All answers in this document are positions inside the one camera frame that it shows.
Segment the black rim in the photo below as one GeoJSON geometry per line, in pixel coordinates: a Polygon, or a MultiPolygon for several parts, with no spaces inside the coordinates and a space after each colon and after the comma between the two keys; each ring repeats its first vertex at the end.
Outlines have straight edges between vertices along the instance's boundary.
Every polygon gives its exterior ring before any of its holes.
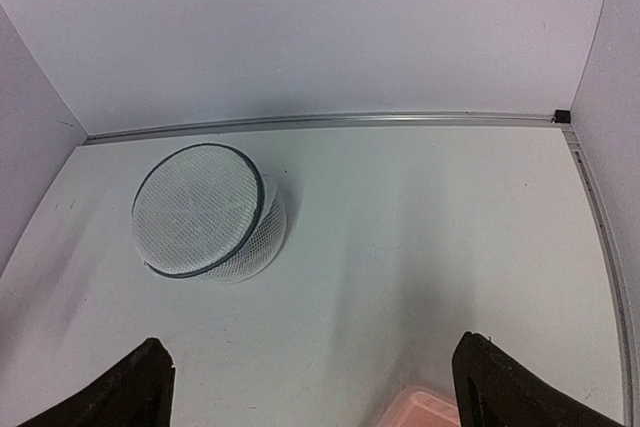
{"type": "Polygon", "coordinates": [[[187,279],[189,277],[195,277],[197,275],[201,275],[201,274],[204,274],[205,272],[209,272],[210,270],[215,269],[219,265],[225,263],[227,260],[229,260],[234,255],[236,255],[238,253],[238,251],[242,247],[244,247],[244,245],[247,243],[249,238],[251,238],[251,236],[255,232],[256,228],[258,227],[258,222],[260,221],[260,215],[262,214],[262,209],[264,208],[264,200],[265,200],[264,182],[262,181],[262,176],[260,175],[260,171],[258,170],[256,165],[253,163],[253,161],[249,157],[247,157],[243,152],[239,151],[238,149],[236,149],[234,147],[230,147],[228,145],[215,144],[215,143],[212,143],[212,142],[204,142],[202,144],[190,145],[190,146],[185,147],[183,149],[180,149],[180,150],[174,152],[173,154],[171,154],[170,156],[165,157],[164,159],[162,159],[153,169],[151,169],[151,171],[146,175],[146,177],[144,178],[144,180],[140,184],[140,187],[138,188],[138,191],[136,192],[136,196],[133,199],[133,205],[131,206],[131,213],[133,214],[133,209],[134,209],[134,207],[136,205],[136,201],[138,200],[138,196],[140,195],[140,192],[142,191],[142,188],[144,187],[144,185],[147,183],[147,180],[149,180],[149,177],[151,177],[151,175],[153,175],[153,173],[160,166],[162,166],[162,164],[164,164],[166,161],[168,161],[172,157],[175,157],[176,155],[184,152],[185,150],[194,149],[196,147],[204,147],[204,146],[222,147],[223,149],[230,150],[231,152],[236,154],[238,157],[240,157],[247,164],[247,167],[249,167],[249,169],[251,169],[251,172],[253,172],[253,175],[254,175],[254,177],[256,179],[256,185],[258,187],[258,202],[256,204],[256,210],[253,213],[253,219],[251,220],[251,224],[249,224],[249,227],[247,228],[247,231],[244,233],[242,239],[240,239],[240,242],[238,242],[238,244],[233,249],[231,249],[228,254],[226,254],[225,256],[221,257],[220,259],[218,259],[216,262],[214,262],[211,265],[207,265],[206,267],[203,267],[201,269],[194,270],[193,272],[184,272],[184,273],[181,273],[181,274],[170,274],[170,273],[163,272],[162,270],[159,270],[159,269],[155,268],[153,265],[149,264],[148,262],[145,262],[145,265],[147,267],[149,267],[151,270],[153,270],[156,274],[162,275],[163,277],[169,277],[169,278],[172,278],[172,279],[187,279]]]}

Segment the white mesh bag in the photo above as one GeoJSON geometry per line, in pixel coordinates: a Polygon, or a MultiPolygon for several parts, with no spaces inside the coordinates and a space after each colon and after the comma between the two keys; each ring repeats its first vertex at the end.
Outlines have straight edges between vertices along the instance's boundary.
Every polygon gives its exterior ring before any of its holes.
{"type": "Polygon", "coordinates": [[[133,240],[154,272],[238,282],[275,258],[286,230],[282,196],[242,152],[197,144],[156,165],[131,211],[133,240]]]}

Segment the white backdrop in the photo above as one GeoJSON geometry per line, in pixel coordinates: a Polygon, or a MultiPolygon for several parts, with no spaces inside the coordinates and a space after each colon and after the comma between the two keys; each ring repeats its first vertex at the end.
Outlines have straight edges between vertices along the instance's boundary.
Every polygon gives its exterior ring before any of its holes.
{"type": "Polygon", "coordinates": [[[548,114],[602,0],[0,0],[89,133],[300,113],[548,114]]]}
{"type": "Polygon", "coordinates": [[[0,8],[0,275],[82,127],[0,8]]]}
{"type": "MultiPolygon", "coordinates": [[[[640,0],[605,0],[573,105],[576,132],[602,194],[619,251],[640,359],[640,0]]],[[[632,365],[638,380],[638,366],[632,365]]],[[[635,426],[640,389],[635,385],[635,426]]]]}

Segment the white floor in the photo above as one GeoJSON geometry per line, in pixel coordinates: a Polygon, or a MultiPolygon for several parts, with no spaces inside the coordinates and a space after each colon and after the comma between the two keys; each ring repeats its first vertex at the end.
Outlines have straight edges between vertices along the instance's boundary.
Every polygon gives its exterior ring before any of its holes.
{"type": "Polygon", "coordinates": [[[146,337],[176,364],[174,426],[356,426],[403,385],[452,393],[466,330],[621,420],[618,338],[587,200],[558,129],[253,132],[80,147],[0,279],[0,425],[84,387],[146,337]],[[129,215],[196,142],[286,194],[275,262],[236,285],[146,270],[129,215]]]}

